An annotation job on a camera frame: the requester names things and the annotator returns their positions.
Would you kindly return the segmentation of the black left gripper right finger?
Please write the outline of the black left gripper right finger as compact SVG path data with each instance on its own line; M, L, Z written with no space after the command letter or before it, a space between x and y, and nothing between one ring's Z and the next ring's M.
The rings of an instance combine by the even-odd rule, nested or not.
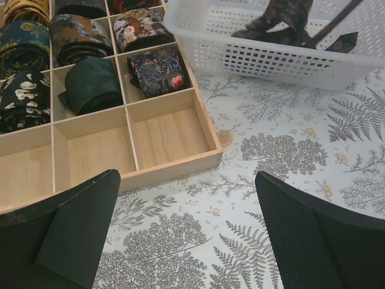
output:
M284 288L384 288L384 220L260 171L256 191Z

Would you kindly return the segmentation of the brown paisley patterned tie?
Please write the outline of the brown paisley patterned tie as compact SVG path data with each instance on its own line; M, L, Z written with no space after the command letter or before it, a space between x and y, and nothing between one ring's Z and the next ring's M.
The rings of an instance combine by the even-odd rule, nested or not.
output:
M244 30L232 33L232 37L316 49L317 44L361 3L350 1L332 21L311 37L306 25L313 1L270 1L263 15L248 23Z

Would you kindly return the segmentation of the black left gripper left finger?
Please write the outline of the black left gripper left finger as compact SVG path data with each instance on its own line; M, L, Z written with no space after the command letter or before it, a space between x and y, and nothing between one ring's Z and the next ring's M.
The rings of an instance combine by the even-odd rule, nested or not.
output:
M107 170L1 214L1 288L91 288L120 181Z

